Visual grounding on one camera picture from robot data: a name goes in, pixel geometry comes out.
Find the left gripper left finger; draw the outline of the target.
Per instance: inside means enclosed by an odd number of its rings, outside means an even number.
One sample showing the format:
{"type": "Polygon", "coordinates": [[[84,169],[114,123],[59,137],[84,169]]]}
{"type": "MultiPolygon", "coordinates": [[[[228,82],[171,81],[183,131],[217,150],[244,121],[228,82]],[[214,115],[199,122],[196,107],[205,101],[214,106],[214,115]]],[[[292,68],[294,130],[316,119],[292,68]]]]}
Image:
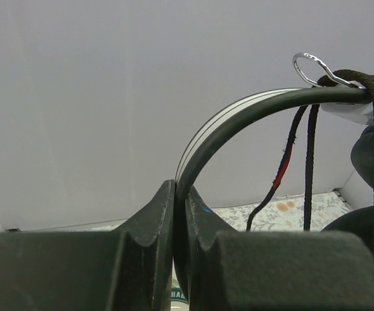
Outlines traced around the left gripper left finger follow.
{"type": "Polygon", "coordinates": [[[174,182],[111,231],[0,233],[0,310],[169,310],[174,182]]]}

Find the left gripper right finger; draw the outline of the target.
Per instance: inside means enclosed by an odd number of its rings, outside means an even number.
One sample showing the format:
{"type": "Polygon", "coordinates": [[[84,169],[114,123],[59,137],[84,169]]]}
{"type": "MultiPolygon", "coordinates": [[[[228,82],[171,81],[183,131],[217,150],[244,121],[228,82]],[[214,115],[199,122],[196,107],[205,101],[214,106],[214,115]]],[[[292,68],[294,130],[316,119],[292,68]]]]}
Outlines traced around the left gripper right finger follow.
{"type": "Polygon", "coordinates": [[[196,190],[185,208],[192,310],[374,310],[374,259],[359,237],[240,232],[196,190]]]}

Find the black white headphones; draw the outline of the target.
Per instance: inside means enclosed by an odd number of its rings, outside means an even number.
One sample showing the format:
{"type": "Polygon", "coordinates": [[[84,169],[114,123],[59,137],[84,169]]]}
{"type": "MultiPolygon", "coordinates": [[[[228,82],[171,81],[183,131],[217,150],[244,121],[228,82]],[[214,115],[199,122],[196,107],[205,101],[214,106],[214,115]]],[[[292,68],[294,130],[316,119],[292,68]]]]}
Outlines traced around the black white headphones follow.
{"type": "MultiPolygon", "coordinates": [[[[152,70],[157,74],[157,97],[168,112],[163,123],[173,130],[170,154],[159,153],[155,159],[157,172],[167,179],[175,177],[195,132],[219,110],[253,93],[301,84],[289,64],[284,60],[275,64],[272,56],[252,60],[238,55],[198,58],[179,53],[165,56],[152,70]]],[[[259,205],[276,175],[295,113],[288,109],[246,127],[213,156],[195,183],[208,205],[259,205]]],[[[324,111],[318,114],[313,195],[339,192],[352,210],[372,205],[371,187],[349,160],[363,130],[363,125],[324,111]]],[[[302,121],[288,171],[271,201],[303,195],[306,131],[307,123],[302,121]]]]}

